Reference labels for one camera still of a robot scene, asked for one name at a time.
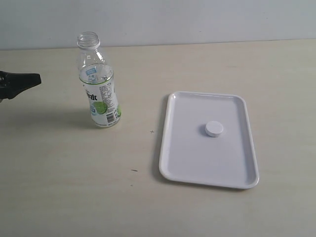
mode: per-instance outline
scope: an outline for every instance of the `barcode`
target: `barcode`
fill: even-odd
[[[114,115],[113,114],[107,115],[107,120],[108,120],[108,123],[113,122],[114,121]]]

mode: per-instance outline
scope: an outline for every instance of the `table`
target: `table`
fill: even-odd
[[[0,103],[0,236],[310,237],[316,233],[316,39],[110,47],[121,121],[89,115],[77,49],[0,51],[42,84]],[[166,100],[247,102],[259,166],[246,191],[164,180]]]

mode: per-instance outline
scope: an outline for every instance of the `bottle label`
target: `bottle label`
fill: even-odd
[[[114,78],[100,84],[81,82],[89,99],[94,122],[102,127],[115,124],[121,116],[121,110],[115,94]]]

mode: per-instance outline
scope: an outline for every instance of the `white wall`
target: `white wall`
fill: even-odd
[[[316,38],[316,0],[4,0],[0,49]]]

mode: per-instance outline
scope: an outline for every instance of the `green lime graphic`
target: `green lime graphic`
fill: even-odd
[[[120,106],[119,105],[117,107],[117,112],[118,112],[118,116],[120,117],[120,115],[122,114],[122,110],[120,110]]]
[[[108,109],[107,105],[103,102],[94,102],[93,106],[97,110],[98,114],[101,114],[101,115],[104,114]]]

